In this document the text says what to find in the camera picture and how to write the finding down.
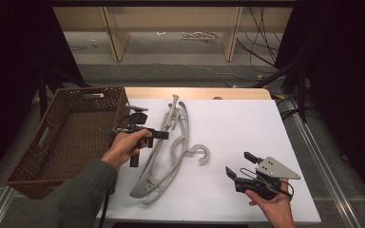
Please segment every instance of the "gray plastic object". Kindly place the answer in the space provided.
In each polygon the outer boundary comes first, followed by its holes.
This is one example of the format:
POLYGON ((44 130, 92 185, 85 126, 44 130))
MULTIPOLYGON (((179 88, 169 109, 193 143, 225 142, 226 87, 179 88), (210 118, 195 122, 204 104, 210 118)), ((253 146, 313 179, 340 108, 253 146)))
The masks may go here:
POLYGON ((271 178, 300 180, 301 176, 272 157, 264 159, 256 170, 271 178))
POLYGON ((138 182, 129 194, 130 197, 135 199, 145 198, 142 201, 143 205, 151 204, 162 195, 165 189, 173 181, 174 177, 176 177, 185 154, 196 153, 200 150, 203 151, 205 155, 204 157, 200 158, 200 164, 206 163, 210 158, 209 149, 205 145, 196 144, 193 147, 188 148, 188 114, 186 111, 186 106, 183 102, 179 102, 181 108, 176 107, 179 98, 179 96, 173 95, 173 104, 169 105, 170 110, 164 114, 162 126, 160 128, 160 131, 168 131, 170 128, 174 130, 177 124, 179 124, 182 131, 182 135, 171 144, 170 153, 172 158, 172 166, 170 170, 161 179, 156 179, 152 175, 155 160, 160 152, 163 143, 163 140, 157 140, 155 146, 150 153, 149 158, 147 159, 144 170, 138 182), (178 147, 182 150, 180 156, 176 156, 176 150, 178 147))

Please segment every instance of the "white board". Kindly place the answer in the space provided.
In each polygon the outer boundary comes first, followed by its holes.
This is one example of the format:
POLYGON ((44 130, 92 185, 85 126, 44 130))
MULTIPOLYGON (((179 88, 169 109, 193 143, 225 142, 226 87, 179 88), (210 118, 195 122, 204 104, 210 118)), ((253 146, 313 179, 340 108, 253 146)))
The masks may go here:
MULTIPOLYGON (((295 188, 291 202, 294 220, 300 223, 320 222, 274 101, 180 101, 185 103, 189 116, 188 146, 197 143, 206 145, 210 150, 210 160, 205 165, 199 165, 198 159, 203 154, 184 158, 179 173, 163 195, 154 203, 144 206, 140 199, 129 196, 151 150, 142 149, 138 168, 129 167, 129 163, 121 167, 116 191, 110 197, 107 218, 118 221, 231 224, 267 221, 258 206, 249 206, 250 199, 236 192, 234 182, 225 174, 225 166, 244 178, 241 168, 255 171, 256 166, 243 156, 243 152, 248 151, 263 159, 271 156, 300 174, 301 180, 290 180, 295 188)), ((130 99, 129 102, 147 107, 149 110, 145 113, 148 118, 144 126, 159 130, 172 100, 130 99)), ((170 145, 173 139, 181 135, 178 127, 169 132, 170 139, 163 142, 156 163, 156 177, 170 167, 170 145)))

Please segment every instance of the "hand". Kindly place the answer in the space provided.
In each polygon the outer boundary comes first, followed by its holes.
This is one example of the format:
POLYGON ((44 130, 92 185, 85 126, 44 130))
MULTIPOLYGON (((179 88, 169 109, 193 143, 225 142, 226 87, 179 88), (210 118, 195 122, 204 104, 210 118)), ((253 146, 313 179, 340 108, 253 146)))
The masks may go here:
POLYGON ((135 147, 136 143, 139 141, 141 148, 144 148, 146 143, 143 137, 150 136, 152 136, 152 133, 147 129, 142 129, 132 134, 120 132, 115 137, 111 147, 103 155, 102 161, 108 162, 118 171, 122 164, 128 162, 133 155, 139 153, 140 149, 135 147))
MULTIPOLYGON (((280 187, 283 191, 288 191, 287 179, 282 179, 282 185, 280 187)), ((290 207, 290 199, 279 193, 277 196, 271 200, 265 200, 261 198, 256 192, 251 190, 246 190, 245 195, 247 195, 252 201, 250 205, 258 205, 262 210, 263 214, 271 222, 272 226, 275 228, 281 227, 295 227, 293 221, 292 209, 290 207)))

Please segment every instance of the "left hand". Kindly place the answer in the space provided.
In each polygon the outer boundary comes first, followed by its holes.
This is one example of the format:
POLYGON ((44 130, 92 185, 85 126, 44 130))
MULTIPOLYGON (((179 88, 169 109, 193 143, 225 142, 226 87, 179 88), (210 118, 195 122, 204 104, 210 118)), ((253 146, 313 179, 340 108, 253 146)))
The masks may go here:
POLYGON ((115 170, 119 170, 121 165, 128 162, 129 159, 140 152, 139 148, 134 148, 137 142, 140 142, 141 148, 146 147, 143 137, 150 137, 152 133, 147 129, 126 134, 120 132, 115 137, 111 147, 106 151, 102 157, 102 161, 111 164, 115 170))

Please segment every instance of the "metal rail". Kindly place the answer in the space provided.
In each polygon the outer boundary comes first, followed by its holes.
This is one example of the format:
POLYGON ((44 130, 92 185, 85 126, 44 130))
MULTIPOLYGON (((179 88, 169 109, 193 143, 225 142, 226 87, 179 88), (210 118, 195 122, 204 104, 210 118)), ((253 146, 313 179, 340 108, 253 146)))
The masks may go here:
POLYGON ((11 187, 5 187, 0 196, 0 223, 6 214, 11 201, 13 200, 15 190, 11 187))
MULTIPOLYGON (((294 102, 288 103, 287 105, 289 108, 297 108, 294 102)), ((351 203, 347 200, 344 192, 339 186, 336 177, 319 149, 308 124, 304 123, 297 113, 294 115, 294 118, 298 126, 298 130, 309 148, 310 154, 317 165, 318 171, 321 174, 321 177, 323 178, 346 227, 361 227, 351 203)))

